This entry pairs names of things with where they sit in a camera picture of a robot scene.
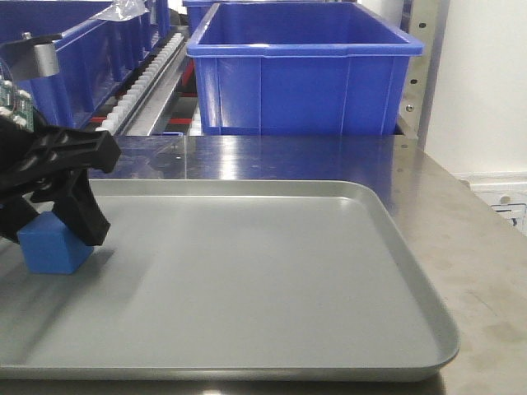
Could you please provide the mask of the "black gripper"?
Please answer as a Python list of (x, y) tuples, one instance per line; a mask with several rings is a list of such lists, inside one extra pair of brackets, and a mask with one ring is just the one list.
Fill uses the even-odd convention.
[(29, 131), (1, 117), (1, 236), (19, 244), (17, 232), (52, 202), (52, 213), (87, 246), (101, 246), (110, 229), (91, 190), (89, 169), (111, 172), (121, 150), (108, 131), (41, 125)]

